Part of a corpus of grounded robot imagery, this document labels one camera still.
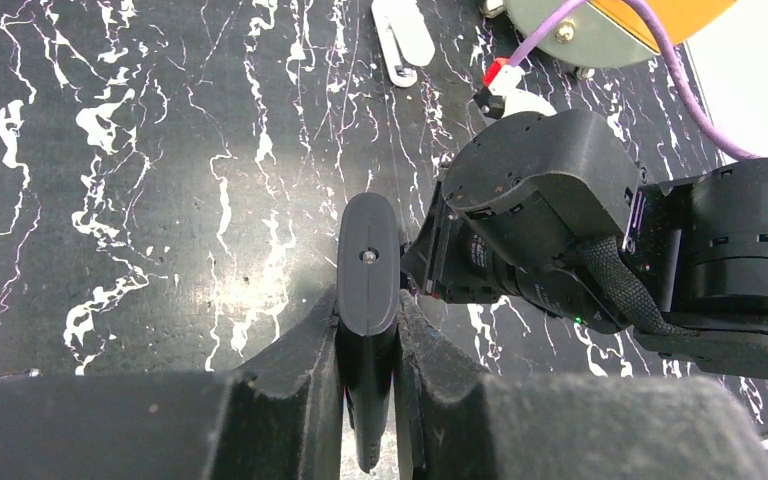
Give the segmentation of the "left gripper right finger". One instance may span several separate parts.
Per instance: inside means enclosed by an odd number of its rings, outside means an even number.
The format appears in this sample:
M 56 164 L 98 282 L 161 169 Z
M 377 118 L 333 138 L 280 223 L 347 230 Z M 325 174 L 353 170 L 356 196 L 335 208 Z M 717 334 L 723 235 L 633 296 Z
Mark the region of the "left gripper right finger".
M 400 295 L 404 479 L 768 479 L 768 451 L 705 377 L 494 375 Z

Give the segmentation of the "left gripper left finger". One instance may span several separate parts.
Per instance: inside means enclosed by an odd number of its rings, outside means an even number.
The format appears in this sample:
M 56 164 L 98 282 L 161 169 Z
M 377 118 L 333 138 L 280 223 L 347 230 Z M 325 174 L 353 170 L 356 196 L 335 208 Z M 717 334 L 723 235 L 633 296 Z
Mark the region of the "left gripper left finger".
M 0 479 L 336 479 L 334 290 L 226 372 L 0 379 Z

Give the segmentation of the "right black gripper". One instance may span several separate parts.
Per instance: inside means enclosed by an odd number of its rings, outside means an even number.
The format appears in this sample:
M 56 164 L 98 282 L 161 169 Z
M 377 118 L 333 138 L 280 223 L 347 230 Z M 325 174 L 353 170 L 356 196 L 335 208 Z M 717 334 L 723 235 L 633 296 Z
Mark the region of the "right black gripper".
M 442 181 L 434 185 L 432 201 L 418 236 L 401 247 L 401 287 L 447 304 L 471 302 L 461 237 L 465 222 L 444 200 Z

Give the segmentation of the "black tv remote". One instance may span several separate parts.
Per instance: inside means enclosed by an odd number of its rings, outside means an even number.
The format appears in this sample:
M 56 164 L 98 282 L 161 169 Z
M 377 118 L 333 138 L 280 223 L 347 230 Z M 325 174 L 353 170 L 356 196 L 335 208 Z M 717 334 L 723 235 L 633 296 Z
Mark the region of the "black tv remote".
M 338 367 L 359 468 L 379 462 L 394 368 L 400 242 L 388 200 L 354 196 L 341 219 L 337 268 Z

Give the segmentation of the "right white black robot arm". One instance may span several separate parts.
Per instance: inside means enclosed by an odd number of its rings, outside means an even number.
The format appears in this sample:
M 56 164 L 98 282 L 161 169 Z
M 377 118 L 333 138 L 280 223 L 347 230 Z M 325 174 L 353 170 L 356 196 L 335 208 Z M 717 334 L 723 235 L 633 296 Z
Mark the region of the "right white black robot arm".
M 656 183 L 598 114 L 516 113 L 459 152 L 401 265 L 449 304 L 519 297 L 768 380 L 768 158 Z

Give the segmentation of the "small white remote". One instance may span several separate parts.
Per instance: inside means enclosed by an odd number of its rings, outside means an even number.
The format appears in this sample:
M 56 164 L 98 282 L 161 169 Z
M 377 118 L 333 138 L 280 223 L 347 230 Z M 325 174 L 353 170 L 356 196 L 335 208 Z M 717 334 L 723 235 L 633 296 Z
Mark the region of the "small white remote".
M 417 69 L 428 66 L 436 52 L 416 1 L 374 0 L 371 14 L 387 75 L 398 88 L 417 80 Z

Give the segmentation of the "round three-drawer storage box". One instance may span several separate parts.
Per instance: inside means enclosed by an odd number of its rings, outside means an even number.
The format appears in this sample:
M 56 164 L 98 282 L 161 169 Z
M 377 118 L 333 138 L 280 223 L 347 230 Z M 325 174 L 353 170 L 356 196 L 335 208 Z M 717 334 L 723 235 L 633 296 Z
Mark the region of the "round three-drawer storage box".
M 676 46 L 711 24 L 734 3 L 730 0 L 653 0 L 648 6 Z M 552 0 L 482 1 L 488 18 L 508 17 L 515 29 L 527 37 L 561 6 Z M 536 48 L 549 56 L 583 70 L 620 68 L 648 61 L 660 54 L 648 26 L 623 1 L 587 1 L 566 14 L 549 30 Z

